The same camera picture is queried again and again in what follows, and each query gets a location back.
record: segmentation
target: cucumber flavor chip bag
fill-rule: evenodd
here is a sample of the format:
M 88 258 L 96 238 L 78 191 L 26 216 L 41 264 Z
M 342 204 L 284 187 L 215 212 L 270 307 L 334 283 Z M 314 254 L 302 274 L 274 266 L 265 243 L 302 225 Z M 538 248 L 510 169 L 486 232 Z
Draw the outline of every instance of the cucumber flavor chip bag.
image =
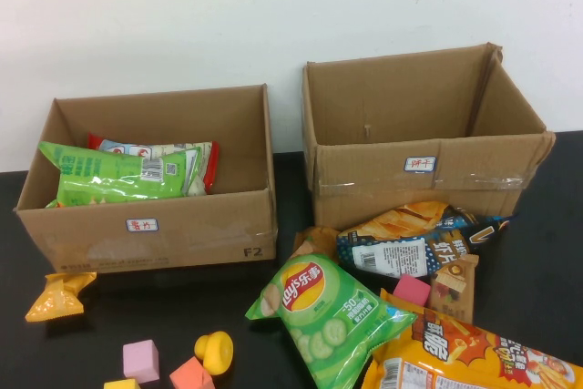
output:
M 319 389 L 352 388 L 372 350 L 415 319 L 321 254 L 288 260 L 246 316 L 280 317 Z
M 186 196 L 201 160 L 196 148 L 157 159 L 45 141 L 38 148 L 61 170 L 56 201 L 47 207 Z

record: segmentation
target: open cardboard box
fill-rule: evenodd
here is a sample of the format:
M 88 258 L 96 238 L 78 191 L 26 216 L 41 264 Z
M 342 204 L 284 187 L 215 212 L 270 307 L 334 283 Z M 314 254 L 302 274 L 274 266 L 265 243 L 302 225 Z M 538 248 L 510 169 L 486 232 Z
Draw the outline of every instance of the open cardboard box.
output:
M 555 135 L 492 44 L 308 63 L 303 138 L 315 223 L 345 230 L 410 202 L 509 215 Z
M 213 194 L 45 209 L 59 170 L 40 151 L 16 211 L 56 271 L 135 271 L 275 258 L 267 87 L 57 99 L 41 140 L 85 147 L 87 133 L 138 144 L 215 140 Z M 132 232 L 133 220 L 155 231 Z

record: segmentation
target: yellow candy wrapper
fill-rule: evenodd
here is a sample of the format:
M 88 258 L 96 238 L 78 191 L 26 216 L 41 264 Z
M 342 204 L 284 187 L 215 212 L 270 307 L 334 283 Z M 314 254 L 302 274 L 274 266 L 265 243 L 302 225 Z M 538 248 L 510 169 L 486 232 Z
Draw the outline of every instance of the yellow candy wrapper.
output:
M 26 321 L 42 322 L 82 313 L 83 304 L 77 296 L 96 277 L 96 272 L 47 275 L 45 290 L 26 314 Z

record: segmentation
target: foam block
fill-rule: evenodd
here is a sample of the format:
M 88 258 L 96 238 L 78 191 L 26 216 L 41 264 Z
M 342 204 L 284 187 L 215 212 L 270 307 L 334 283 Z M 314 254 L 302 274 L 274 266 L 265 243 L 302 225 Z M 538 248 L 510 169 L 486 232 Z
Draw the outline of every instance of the foam block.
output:
M 170 374 L 174 389 L 215 389 L 209 373 L 196 357 L 192 357 Z
M 424 307 L 427 298 L 429 298 L 430 291 L 431 286 L 429 284 L 425 284 L 411 275 L 404 274 L 401 276 L 401 280 L 397 283 L 393 295 L 402 300 Z
M 124 375 L 135 378 L 138 383 L 159 380 L 158 350 L 153 341 L 124 345 Z
M 139 389 L 138 382 L 134 378 L 109 382 L 103 385 L 103 389 Z

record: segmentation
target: biscuit package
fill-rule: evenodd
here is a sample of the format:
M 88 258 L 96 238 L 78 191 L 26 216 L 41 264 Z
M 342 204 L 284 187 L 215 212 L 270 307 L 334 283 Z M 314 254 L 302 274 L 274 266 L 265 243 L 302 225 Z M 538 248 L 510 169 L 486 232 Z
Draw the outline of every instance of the biscuit package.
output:
M 374 348 L 414 321 L 322 254 L 289 259 L 248 319 L 280 317 L 319 389 L 350 389 Z
M 61 171 L 56 201 L 48 207 L 188 196 L 201 163 L 196 148 L 159 159 L 45 141 L 38 148 Z
M 142 157 L 144 159 L 159 159 L 165 155 L 181 152 L 187 149 L 196 149 L 200 154 L 200 169 L 192 184 L 190 184 L 189 196 L 210 194 L 210 189 L 217 174 L 219 161 L 219 144 L 216 141 L 204 143 L 177 143 L 172 145 L 134 145 L 118 143 L 94 136 L 87 137 L 87 146 L 90 149 L 127 154 Z
M 474 283 L 478 256 L 462 255 L 431 276 L 428 307 L 462 321 L 474 319 Z
M 362 389 L 580 389 L 583 369 L 451 316 L 381 298 L 417 319 L 379 347 Z
M 443 202 L 409 204 L 341 232 L 338 256 L 364 271 L 422 277 L 477 252 L 509 219 L 474 216 Z

